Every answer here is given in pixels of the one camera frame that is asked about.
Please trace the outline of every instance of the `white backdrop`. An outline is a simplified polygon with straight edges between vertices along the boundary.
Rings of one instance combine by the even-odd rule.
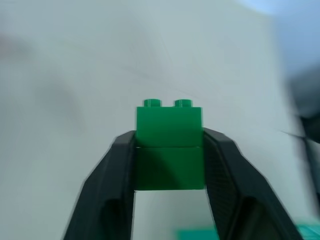
[[[233,0],[0,6],[1,240],[60,239],[82,181],[147,98],[192,99],[295,221],[315,220],[267,16]],[[213,224],[204,191],[139,192],[135,209],[134,240]]]

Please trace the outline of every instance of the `lego stud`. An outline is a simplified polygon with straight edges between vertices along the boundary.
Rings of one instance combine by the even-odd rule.
[[[185,107],[192,107],[192,100],[189,99],[179,99],[174,101],[175,107],[185,108]]]
[[[161,107],[161,100],[159,99],[146,99],[143,101],[144,107]]]

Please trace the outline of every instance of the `green lego brick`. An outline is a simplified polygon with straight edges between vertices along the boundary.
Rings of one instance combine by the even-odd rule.
[[[135,190],[204,189],[201,147],[137,148]]]
[[[136,109],[136,141],[143,148],[202,147],[202,109],[181,99],[173,107],[162,107],[158,99],[147,99]]]

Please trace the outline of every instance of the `green duplo brick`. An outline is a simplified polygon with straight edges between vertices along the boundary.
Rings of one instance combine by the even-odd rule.
[[[135,190],[204,189],[202,147],[137,148]]]
[[[136,109],[136,141],[143,148],[202,147],[202,109],[187,99],[162,107],[158,99],[147,99]]]

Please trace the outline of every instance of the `lego brick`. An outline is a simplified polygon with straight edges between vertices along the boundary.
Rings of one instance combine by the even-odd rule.
[[[202,147],[202,109],[187,99],[162,107],[158,99],[147,99],[136,109],[136,141],[144,148]]]
[[[201,147],[137,148],[135,190],[196,190],[205,187]]]

